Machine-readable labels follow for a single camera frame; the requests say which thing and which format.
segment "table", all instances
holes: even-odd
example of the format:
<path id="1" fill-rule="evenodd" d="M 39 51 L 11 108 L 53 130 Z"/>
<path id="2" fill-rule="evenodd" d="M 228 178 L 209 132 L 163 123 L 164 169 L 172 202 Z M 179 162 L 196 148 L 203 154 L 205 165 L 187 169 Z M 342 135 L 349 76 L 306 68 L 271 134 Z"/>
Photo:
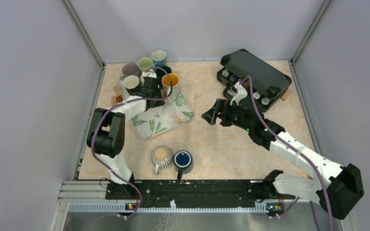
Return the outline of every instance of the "table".
<path id="1" fill-rule="evenodd" d="M 270 65 L 291 77 L 287 61 L 268 61 Z M 97 107 L 111 106 L 111 97 L 115 95 L 113 86 L 122 76 L 124 64 L 108 64 L 101 86 Z M 238 127 L 222 127 L 217 123 L 209 125 L 201 118 L 217 98 L 224 98 L 225 88 L 216 79 L 216 72 L 222 66 L 219 62 L 168 63 L 172 72 L 180 78 L 181 91 L 194 110 L 194 118 L 171 131 L 146 141 L 139 140 L 132 123 L 126 124 L 124 157 L 135 179 L 170 180 L 176 179 L 176 171 L 171 164 L 159 175 L 154 175 L 154 166 L 150 161 L 150 152 L 160 144 L 169 146 L 174 152 L 189 151 L 194 158 L 194 168 L 184 180 L 207 179 L 263 179 L 273 169 L 280 169 L 293 175 L 307 176 L 303 171 L 251 141 L 248 133 Z M 298 141 L 314 149 L 303 114 L 297 90 L 291 84 L 292 94 L 286 101 L 278 100 L 264 115 L 283 126 Z M 86 148 L 79 179 L 110 178 L 108 170 L 98 163 Z"/>

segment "zip tie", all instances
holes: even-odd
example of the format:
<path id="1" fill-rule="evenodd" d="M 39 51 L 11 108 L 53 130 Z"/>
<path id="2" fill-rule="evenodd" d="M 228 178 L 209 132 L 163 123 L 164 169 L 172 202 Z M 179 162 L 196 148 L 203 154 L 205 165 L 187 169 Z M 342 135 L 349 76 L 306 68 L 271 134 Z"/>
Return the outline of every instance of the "zip tie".
<path id="1" fill-rule="evenodd" d="M 297 152 L 296 154 L 294 155 L 294 160 L 293 160 L 293 164 L 295 166 L 297 166 L 297 160 L 300 156 L 301 153 L 303 153 L 303 151 L 307 148 L 307 146 L 301 146 L 300 148 L 297 149 Z"/>

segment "dark blue mug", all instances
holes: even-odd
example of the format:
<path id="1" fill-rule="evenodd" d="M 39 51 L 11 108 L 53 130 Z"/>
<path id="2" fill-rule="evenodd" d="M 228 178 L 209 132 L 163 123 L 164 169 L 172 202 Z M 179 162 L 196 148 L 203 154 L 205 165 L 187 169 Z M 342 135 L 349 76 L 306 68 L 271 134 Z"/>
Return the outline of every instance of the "dark blue mug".
<path id="1" fill-rule="evenodd" d="M 194 161 L 192 158 L 191 153 L 188 151 L 182 150 L 175 153 L 173 157 L 173 164 L 175 170 L 178 171 L 177 179 L 180 180 L 182 178 L 182 174 L 187 174 L 192 171 L 194 167 Z"/>

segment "tray with leaf pattern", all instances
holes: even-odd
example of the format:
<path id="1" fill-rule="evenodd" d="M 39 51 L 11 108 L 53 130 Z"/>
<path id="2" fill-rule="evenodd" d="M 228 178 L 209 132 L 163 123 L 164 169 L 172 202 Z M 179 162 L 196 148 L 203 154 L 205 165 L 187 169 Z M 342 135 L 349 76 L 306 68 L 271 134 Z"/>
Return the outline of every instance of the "tray with leaf pattern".
<path id="1" fill-rule="evenodd" d="M 120 77 L 117 84 L 123 99 L 126 100 L 130 95 L 122 87 L 123 79 L 124 77 Z M 163 106 L 150 108 L 131 119 L 135 135 L 140 140 L 147 140 L 177 128 L 194 117 L 194 112 L 182 92 L 170 97 L 174 97 L 171 103 L 166 101 Z"/>

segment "black case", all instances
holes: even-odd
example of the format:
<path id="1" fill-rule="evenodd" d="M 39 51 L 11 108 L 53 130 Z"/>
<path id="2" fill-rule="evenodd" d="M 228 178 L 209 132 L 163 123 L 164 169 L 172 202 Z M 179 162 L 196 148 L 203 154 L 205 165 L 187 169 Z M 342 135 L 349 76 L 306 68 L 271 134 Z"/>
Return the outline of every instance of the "black case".
<path id="1" fill-rule="evenodd" d="M 254 56 L 246 49 L 240 49 L 222 57 L 221 65 L 224 66 L 217 73 L 217 79 L 226 85 L 224 96 L 231 100 L 228 93 L 230 88 L 241 78 L 250 75 L 253 80 L 253 92 L 258 91 L 261 97 L 257 102 L 262 106 L 263 112 L 267 111 L 286 91 L 291 84 L 291 78 L 265 61 Z M 270 100 L 268 105 L 261 103 L 262 98 Z"/>

